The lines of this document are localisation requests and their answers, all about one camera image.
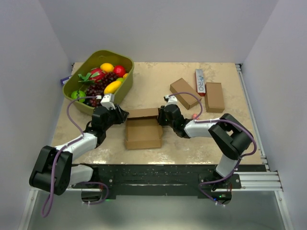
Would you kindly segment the brown cardboard box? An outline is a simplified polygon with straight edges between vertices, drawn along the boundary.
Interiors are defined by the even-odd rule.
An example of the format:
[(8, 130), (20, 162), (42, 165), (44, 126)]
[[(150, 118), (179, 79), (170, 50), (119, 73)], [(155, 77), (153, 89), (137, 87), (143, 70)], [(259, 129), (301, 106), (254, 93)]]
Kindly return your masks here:
[(162, 126), (158, 108), (129, 110), (125, 122), (125, 147), (129, 150), (157, 149), (162, 146)]

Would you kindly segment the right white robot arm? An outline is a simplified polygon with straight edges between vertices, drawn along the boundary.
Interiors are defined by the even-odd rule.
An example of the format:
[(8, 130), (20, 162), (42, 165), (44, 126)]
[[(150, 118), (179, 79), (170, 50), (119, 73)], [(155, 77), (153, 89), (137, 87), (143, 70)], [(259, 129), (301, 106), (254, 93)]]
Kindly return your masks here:
[(184, 118), (179, 107), (170, 104), (158, 109), (158, 124), (171, 127), (180, 138), (214, 139), (223, 155), (214, 170), (214, 180), (204, 181), (202, 185), (215, 184), (225, 188), (243, 157), (253, 155), (257, 150), (253, 135), (230, 114), (210, 120), (193, 120)]

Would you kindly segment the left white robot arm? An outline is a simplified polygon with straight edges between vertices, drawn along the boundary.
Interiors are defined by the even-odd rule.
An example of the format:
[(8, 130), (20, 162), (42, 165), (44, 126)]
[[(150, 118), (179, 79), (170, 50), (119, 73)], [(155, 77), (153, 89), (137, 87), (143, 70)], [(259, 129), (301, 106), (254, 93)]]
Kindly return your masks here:
[(96, 187), (99, 184), (98, 174), (89, 166), (72, 166), (72, 162), (99, 147), (106, 138), (106, 131), (113, 125), (123, 124), (128, 116), (129, 112), (117, 104), (95, 108), (92, 120), (80, 136), (63, 145), (41, 149), (29, 185), (56, 195), (63, 194), (69, 185), (81, 182), (89, 188)]

